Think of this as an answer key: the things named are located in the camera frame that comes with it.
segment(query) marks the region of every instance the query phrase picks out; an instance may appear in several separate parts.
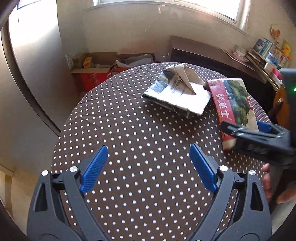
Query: screw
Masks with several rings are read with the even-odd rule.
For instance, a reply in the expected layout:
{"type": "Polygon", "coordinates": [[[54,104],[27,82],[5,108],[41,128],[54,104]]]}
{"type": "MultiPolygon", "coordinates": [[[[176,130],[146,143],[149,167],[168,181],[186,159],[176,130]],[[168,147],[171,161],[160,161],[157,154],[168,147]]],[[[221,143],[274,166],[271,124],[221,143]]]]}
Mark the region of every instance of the screw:
{"type": "Polygon", "coordinates": [[[70,172],[76,172],[78,170],[78,167],[72,166],[72,167],[70,167],[69,170],[70,170],[70,172]]]}
{"type": "Polygon", "coordinates": [[[44,171],[42,171],[42,172],[41,172],[41,175],[42,175],[42,176],[46,176],[46,175],[48,175],[48,170],[44,170],[44,171]]]}
{"type": "Polygon", "coordinates": [[[249,170],[249,174],[254,176],[254,175],[256,175],[256,172],[254,170],[249,170]]]}
{"type": "Polygon", "coordinates": [[[223,171],[223,172],[226,172],[228,170],[228,167],[225,166],[225,165],[221,165],[220,167],[220,170],[223,171]]]}

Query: person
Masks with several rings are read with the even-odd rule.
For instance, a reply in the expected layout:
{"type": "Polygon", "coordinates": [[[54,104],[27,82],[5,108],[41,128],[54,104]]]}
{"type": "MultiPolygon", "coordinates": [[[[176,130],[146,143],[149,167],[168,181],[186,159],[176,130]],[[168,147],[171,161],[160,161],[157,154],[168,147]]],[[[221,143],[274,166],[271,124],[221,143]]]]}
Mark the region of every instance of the person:
{"type": "MultiPolygon", "coordinates": [[[[271,194],[271,178],[270,178],[270,175],[269,175],[269,164],[265,164],[263,167],[262,167],[262,171],[263,172],[267,172],[264,177],[263,177],[263,181],[262,181],[262,186],[263,186],[263,189],[265,191],[265,195],[266,195],[266,198],[267,200],[269,201],[272,194],[271,194]]],[[[286,202],[289,202],[291,200],[293,200],[294,198],[296,198],[296,185],[293,185],[289,188],[287,188],[279,197],[278,199],[276,200],[276,202],[278,204],[280,203],[286,203],[286,202]]]]}

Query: folded newspaper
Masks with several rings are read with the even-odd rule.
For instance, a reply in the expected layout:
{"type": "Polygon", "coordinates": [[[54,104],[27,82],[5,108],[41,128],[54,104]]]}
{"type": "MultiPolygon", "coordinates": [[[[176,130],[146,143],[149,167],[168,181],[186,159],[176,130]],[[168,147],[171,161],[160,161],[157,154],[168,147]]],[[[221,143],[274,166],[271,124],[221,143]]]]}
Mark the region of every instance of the folded newspaper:
{"type": "Polygon", "coordinates": [[[161,72],[143,97],[189,118],[192,113],[201,115],[211,98],[204,84],[186,64],[173,64],[161,72]]]}

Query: polka dot tablecloth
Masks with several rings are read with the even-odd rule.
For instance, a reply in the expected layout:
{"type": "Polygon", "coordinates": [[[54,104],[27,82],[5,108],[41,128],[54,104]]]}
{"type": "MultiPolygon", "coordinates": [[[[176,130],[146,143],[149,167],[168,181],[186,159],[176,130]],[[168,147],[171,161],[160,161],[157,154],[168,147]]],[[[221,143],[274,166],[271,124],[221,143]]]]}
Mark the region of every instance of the polka dot tablecloth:
{"type": "MultiPolygon", "coordinates": [[[[188,238],[212,198],[190,161],[193,143],[219,164],[237,172],[254,169],[262,178],[261,161],[222,150],[212,100],[202,116],[186,119],[142,98],[171,64],[132,68],[88,92],[68,118],[54,150],[53,174],[79,166],[101,145],[108,147],[106,165],[85,198],[113,240],[188,238]]],[[[209,69],[189,66],[203,80],[225,78],[209,69]]],[[[270,123],[252,97],[251,103],[257,120],[270,123]]],[[[62,196],[71,226],[79,229],[66,193],[62,196]]],[[[220,229],[227,226],[235,199],[233,191],[220,229]]]]}

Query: window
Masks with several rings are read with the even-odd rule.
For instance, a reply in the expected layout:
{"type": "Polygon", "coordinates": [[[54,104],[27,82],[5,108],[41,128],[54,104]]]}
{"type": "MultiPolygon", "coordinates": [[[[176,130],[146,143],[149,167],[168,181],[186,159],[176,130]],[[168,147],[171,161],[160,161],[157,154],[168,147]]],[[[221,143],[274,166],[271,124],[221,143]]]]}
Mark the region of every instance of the window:
{"type": "Polygon", "coordinates": [[[178,5],[212,15],[219,20],[246,30],[251,0],[92,0],[93,7],[117,3],[154,3],[178,5]]]}

